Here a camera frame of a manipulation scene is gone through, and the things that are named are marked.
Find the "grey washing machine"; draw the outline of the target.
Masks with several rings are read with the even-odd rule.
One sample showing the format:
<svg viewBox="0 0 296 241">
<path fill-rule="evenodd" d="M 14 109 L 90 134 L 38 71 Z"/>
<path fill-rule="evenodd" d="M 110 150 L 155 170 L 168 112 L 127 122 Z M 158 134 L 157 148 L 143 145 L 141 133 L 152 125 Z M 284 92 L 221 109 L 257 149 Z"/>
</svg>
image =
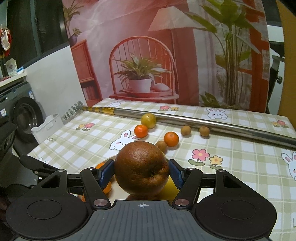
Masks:
<svg viewBox="0 0 296 241">
<path fill-rule="evenodd" d="M 1 117 L 5 116 L 16 125 L 20 140 L 24 143 L 36 142 L 31 129 L 40 126 L 44 118 L 24 77 L 1 86 Z"/>
</svg>

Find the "large yellow lemon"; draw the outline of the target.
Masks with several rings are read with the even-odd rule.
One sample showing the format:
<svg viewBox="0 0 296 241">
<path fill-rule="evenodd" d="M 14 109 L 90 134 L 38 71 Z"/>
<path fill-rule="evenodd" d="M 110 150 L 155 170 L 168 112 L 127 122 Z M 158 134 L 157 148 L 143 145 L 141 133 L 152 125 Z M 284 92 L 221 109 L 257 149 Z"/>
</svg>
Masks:
<svg viewBox="0 0 296 241">
<path fill-rule="evenodd" d="M 161 200 L 168 200 L 170 203 L 172 203 L 178 193 L 179 189 L 175 186 L 172 178 L 169 177 L 166 185 L 159 193 L 159 198 Z"/>
</svg>

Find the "brown longan fruit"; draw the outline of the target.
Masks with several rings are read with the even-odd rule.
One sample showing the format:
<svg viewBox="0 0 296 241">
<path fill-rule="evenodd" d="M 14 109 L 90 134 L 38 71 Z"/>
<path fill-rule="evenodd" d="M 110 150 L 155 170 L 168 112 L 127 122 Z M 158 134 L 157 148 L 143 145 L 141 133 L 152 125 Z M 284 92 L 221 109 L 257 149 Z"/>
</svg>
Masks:
<svg viewBox="0 0 296 241">
<path fill-rule="evenodd" d="M 210 129 L 207 126 L 201 126 L 199 133 L 202 137 L 208 137 L 210 135 Z"/>
<path fill-rule="evenodd" d="M 155 146 L 158 147 L 163 153 L 166 152 L 167 144 L 165 141 L 158 141 Z"/>
<path fill-rule="evenodd" d="M 191 127 L 190 126 L 183 126 L 181 128 L 181 135 L 182 136 L 188 136 L 191 134 Z"/>
</svg>

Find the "checkered bunny tablecloth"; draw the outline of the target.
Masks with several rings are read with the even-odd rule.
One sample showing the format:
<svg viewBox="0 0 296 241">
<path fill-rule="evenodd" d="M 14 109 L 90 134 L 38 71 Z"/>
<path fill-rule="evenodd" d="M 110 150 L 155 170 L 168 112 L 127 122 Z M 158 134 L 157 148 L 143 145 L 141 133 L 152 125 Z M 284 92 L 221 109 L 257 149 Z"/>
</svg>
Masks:
<svg viewBox="0 0 296 241">
<path fill-rule="evenodd" d="M 110 98 L 98 105 L 202 118 L 295 137 L 285 116 Z M 115 156 L 121 145 L 135 139 L 134 128 L 139 124 L 134 118 L 83 112 L 34 148 L 30 156 L 78 173 Z M 189 136 L 179 137 L 177 147 L 167 149 L 166 157 L 204 173 L 227 170 L 275 206 L 277 221 L 271 239 L 295 240 L 295 165 L 288 164 L 295 160 L 295 150 L 215 134 L 203 138 L 192 130 Z"/>
</svg>

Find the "wooden board panel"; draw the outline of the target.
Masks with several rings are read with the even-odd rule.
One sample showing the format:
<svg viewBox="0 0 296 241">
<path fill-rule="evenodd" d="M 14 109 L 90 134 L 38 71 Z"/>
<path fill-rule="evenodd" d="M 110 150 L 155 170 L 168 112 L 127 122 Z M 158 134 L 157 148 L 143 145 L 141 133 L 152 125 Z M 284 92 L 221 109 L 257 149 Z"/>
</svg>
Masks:
<svg viewBox="0 0 296 241">
<path fill-rule="evenodd" d="M 283 27 L 285 75 L 278 113 L 295 126 L 295 1 L 277 1 Z"/>
</svg>

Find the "small red apple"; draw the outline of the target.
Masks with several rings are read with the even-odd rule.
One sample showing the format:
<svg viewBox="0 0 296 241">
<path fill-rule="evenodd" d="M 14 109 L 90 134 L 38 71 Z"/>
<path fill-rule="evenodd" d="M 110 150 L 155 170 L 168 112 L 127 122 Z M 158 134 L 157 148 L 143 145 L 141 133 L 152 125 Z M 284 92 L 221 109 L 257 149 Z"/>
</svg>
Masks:
<svg viewBox="0 0 296 241">
<path fill-rule="evenodd" d="M 125 145 L 114 161 L 118 185 L 138 197 L 156 196 L 166 185 L 170 169 L 164 153 L 155 145 L 136 141 Z"/>
</svg>

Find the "yellow-green plum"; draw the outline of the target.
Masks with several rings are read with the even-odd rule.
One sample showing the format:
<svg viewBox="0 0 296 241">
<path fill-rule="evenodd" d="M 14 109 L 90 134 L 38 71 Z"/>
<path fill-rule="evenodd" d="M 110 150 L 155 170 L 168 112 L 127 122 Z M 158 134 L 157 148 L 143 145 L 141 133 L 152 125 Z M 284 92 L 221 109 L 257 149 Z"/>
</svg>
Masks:
<svg viewBox="0 0 296 241">
<path fill-rule="evenodd" d="M 148 129 L 153 129 L 156 126 L 157 119 L 152 113 L 146 113 L 141 117 L 140 122 Z"/>
</svg>

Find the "black exercise bike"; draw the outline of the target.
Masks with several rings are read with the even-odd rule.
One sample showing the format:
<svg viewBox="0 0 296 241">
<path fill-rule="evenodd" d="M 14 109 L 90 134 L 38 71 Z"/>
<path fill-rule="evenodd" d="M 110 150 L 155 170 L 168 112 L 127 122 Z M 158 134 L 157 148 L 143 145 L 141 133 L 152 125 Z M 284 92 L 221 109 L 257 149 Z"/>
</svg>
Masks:
<svg viewBox="0 0 296 241">
<path fill-rule="evenodd" d="M 277 42 L 277 41 L 270 41 L 269 42 L 270 48 L 275 51 L 278 56 L 272 55 L 272 65 L 269 71 L 269 87 L 268 87 L 268 97 L 267 97 L 267 104 L 270 101 L 271 95 L 273 93 L 273 89 L 276 83 L 281 84 L 283 78 L 278 75 L 280 63 L 285 62 L 285 46 L 284 42 Z"/>
</svg>

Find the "large red apple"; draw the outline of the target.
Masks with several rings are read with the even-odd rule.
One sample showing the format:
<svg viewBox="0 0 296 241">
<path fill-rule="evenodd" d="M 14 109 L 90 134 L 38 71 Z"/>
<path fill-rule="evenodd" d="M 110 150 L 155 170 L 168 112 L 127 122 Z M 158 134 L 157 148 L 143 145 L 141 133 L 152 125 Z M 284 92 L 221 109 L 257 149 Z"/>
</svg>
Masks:
<svg viewBox="0 0 296 241">
<path fill-rule="evenodd" d="M 126 201 L 154 201 L 154 200 L 160 200 L 159 195 L 155 196 L 140 196 L 140 195 L 129 195 L 125 199 Z"/>
</svg>

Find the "white plastic basket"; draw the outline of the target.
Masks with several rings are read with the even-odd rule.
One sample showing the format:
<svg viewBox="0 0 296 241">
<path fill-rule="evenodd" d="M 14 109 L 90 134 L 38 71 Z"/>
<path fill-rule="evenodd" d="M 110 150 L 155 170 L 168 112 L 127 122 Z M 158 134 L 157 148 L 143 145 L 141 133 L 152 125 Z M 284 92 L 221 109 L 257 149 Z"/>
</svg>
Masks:
<svg viewBox="0 0 296 241">
<path fill-rule="evenodd" d="M 31 128 L 31 132 L 38 144 L 41 144 L 56 131 L 62 128 L 62 126 L 63 122 L 59 114 L 53 114 L 47 116 L 45 121 L 40 126 Z"/>
</svg>

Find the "cream round plate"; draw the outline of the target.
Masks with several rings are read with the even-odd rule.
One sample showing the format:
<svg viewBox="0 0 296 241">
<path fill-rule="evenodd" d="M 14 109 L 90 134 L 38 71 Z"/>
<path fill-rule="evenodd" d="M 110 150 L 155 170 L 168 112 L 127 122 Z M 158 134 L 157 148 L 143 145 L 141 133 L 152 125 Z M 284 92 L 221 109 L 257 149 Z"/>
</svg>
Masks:
<svg viewBox="0 0 296 241">
<path fill-rule="evenodd" d="M 112 196 L 111 185 L 116 182 L 114 177 L 114 157 L 109 160 L 106 160 L 97 167 L 92 168 L 92 174 L 101 190 L 106 196 Z M 168 161 L 170 168 L 170 176 L 166 185 L 160 191 L 159 194 L 155 196 L 136 196 L 129 195 L 128 200 L 168 200 L 173 202 L 175 197 L 178 195 L 179 191 L 184 186 L 185 182 L 191 175 L 191 172 L 194 168 L 182 168 L 175 160 L 171 159 Z M 71 194 L 78 195 L 78 197 L 85 201 L 84 198 L 84 187 L 80 174 L 69 174 L 67 181 L 67 190 Z"/>
</svg>

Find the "printed room backdrop cloth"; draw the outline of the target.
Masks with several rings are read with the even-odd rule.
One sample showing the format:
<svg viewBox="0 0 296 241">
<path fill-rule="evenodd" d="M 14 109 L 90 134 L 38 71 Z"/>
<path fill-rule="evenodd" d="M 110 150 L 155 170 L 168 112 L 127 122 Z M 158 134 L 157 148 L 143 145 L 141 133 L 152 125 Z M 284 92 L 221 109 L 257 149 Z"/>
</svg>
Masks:
<svg viewBox="0 0 296 241">
<path fill-rule="evenodd" d="M 264 112 L 262 1 L 63 1 L 83 95 Z"/>
</svg>

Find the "telescopic metal pole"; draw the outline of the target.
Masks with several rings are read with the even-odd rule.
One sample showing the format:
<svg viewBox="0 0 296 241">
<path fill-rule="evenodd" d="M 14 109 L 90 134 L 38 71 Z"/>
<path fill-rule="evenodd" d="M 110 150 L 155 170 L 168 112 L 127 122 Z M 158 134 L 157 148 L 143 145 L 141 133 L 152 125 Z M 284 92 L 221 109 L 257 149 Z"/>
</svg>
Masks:
<svg viewBox="0 0 296 241">
<path fill-rule="evenodd" d="M 68 121 L 82 111 L 90 111 L 93 113 L 103 113 L 108 115 L 116 115 L 125 118 L 137 118 L 140 119 L 144 114 L 143 110 L 133 110 L 124 108 L 109 108 L 109 107 L 95 107 L 84 106 L 81 101 L 76 102 L 67 112 L 62 115 L 62 121 Z M 223 136 L 233 136 L 235 138 L 241 138 L 248 141 L 260 142 L 271 146 L 280 146 L 285 149 L 295 149 L 295 138 L 287 137 L 277 133 L 270 133 L 263 130 L 257 130 L 254 128 L 239 126 L 231 123 L 218 122 L 214 120 L 203 120 L 201 118 L 193 118 L 181 115 L 172 115 L 164 113 L 153 113 L 156 120 L 160 123 L 166 123 L 169 125 L 183 126 L 188 125 L 193 128 L 200 128 L 206 126 L 210 131 Z"/>
</svg>

